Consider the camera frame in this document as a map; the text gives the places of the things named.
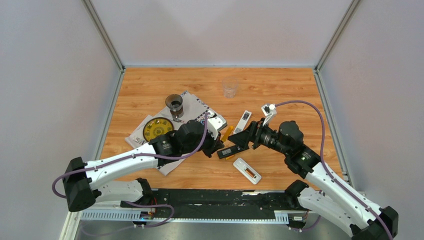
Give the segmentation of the yellow handled screwdriver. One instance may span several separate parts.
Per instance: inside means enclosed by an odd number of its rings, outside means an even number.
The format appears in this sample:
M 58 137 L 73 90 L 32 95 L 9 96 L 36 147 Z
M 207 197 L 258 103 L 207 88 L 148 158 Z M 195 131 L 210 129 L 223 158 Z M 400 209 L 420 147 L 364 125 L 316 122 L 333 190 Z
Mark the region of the yellow handled screwdriver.
M 221 141 L 222 142 L 225 142 L 225 141 L 227 141 L 228 140 L 228 138 L 229 138 L 229 136 L 233 133 L 233 131 L 234 131 L 234 129 L 235 129 L 235 127 L 234 126 L 229 126 L 228 128 L 227 128 L 227 130 L 225 131 L 225 133 L 221 136 Z

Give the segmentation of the black remote control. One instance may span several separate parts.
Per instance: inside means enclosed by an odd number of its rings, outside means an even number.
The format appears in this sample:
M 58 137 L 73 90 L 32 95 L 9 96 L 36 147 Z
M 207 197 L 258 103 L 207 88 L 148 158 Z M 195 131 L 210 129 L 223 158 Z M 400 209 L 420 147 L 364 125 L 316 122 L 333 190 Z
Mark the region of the black remote control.
M 225 159 L 228 157 L 231 157 L 235 154 L 238 154 L 240 152 L 243 152 L 245 149 L 243 149 L 242 147 L 238 146 L 238 145 L 233 145 L 227 148 L 224 148 L 222 150 L 217 151 L 217 156 L 219 159 Z

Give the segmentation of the white remote battery bay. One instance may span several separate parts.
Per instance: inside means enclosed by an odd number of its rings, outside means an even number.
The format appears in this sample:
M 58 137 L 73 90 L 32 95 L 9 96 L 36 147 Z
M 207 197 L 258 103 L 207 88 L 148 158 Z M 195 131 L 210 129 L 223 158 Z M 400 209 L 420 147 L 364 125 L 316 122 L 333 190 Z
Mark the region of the white remote battery bay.
M 262 176 L 254 170 L 247 162 L 245 162 L 241 157 L 237 158 L 233 162 L 233 166 L 253 185 L 259 183 L 262 179 Z

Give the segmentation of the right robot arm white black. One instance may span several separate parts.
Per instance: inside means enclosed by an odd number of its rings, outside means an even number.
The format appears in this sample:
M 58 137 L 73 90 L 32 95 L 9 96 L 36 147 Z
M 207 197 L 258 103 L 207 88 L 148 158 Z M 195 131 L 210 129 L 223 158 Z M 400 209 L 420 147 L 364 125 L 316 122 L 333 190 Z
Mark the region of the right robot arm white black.
M 311 210 L 342 229 L 353 240 L 392 240 L 398 233 L 399 214 L 380 207 L 340 178 L 321 156 L 304 144 L 304 134 L 295 121 L 285 121 L 278 130 L 252 121 L 229 141 L 239 147 L 252 143 L 285 156 L 287 167 L 302 179 L 293 182 L 285 195 L 286 205 Z

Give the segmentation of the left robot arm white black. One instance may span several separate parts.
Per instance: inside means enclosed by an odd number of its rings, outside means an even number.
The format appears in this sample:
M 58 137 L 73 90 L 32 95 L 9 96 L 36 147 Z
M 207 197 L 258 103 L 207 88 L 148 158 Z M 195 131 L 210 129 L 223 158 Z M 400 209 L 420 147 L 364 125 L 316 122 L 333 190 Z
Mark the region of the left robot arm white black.
M 212 155 L 224 147 L 220 131 L 227 126 L 217 117 L 204 122 L 189 120 L 177 130 L 159 135 L 141 146 L 109 158 L 84 162 L 82 157 L 69 161 L 59 177 L 70 212 L 85 210 L 97 202 L 128 201 L 148 207 L 153 194 L 145 179 L 120 184 L 117 178 L 144 169 L 161 168 L 201 151 Z

